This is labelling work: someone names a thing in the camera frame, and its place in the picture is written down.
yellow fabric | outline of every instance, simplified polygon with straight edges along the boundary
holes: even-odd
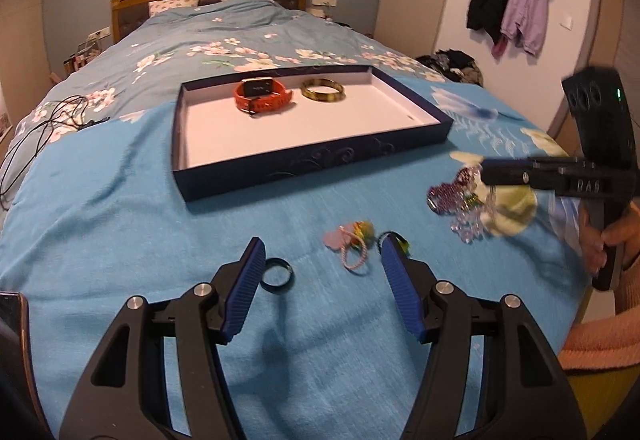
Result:
[[[604,372],[569,374],[588,438],[593,438],[620,407],[640,375],[640,366]]]

gold bangle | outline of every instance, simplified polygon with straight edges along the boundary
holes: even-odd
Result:
[[[335,92],[332,91],[331,93],[325,93],[309,89],[314,86],[331,87],[335,89]],[[307,98],[316,100],[317,102],[338,102],[339,100],[344,99],[344,87],[342,84],[338,84],[328,78],[312,78],[310,80],[306,80],[302,83],[302,86],[300,86],[300,91]]]

hand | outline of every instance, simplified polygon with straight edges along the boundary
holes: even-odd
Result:
[[[634,203],[628,211],[615,223],[609,225],[602,233],[589,223],[589,214],[583,203],[580,204],[580,248],[587,270],[593,275],[607,263],[604,246],[625,244],[623,265],[628,265],[640,252],[640,209]]]

watch face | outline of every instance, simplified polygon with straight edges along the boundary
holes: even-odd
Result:
[[[246,78],[242,81],[242,93],[247,98],[260,98],[273,93],[273,79],[270,76]]]

bed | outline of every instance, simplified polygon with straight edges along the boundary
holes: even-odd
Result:
[[[0,290],[29,300],[34,377],[55,434],[124,301],[181,295],[235,261],[253,235],[267,256],[294,266],[296,283],[280,295],[258,289],[242,332],[220,350],[249,439],[398,438],[404,427],[428,347],[404,330],[377,255],[354,275],[324,247],[322,235],[341,223],[369,219],[379,232],[401,233],[412,256],[471,296],[520,295],[559,351],[588,284],[575,202],[501,189],[491,232],[471,245],[425,203],[431,185],[483,156],[561,153],[546,134],[481,87],[447,82],[307,14],[306,0],[207,0],[145,19],[148,1],[112,1],[117,44],[17,125],[10,149],[29,136],[2,171],[3,192],[15,183],[3,197],[11,208],[0,237]],[[170,168],[180,84],[324,64],[392,74],[454,119],[448,141],[185,204]],[[80,132],[55,123],[28,166],[40,132],[30,131],[72,95],[88,106],[60,120],[110,119]],[[473,426],[481,364],[482,343],[474,341],[460,432]],[[188,433],[171,342],[166,365],[174,427]]]

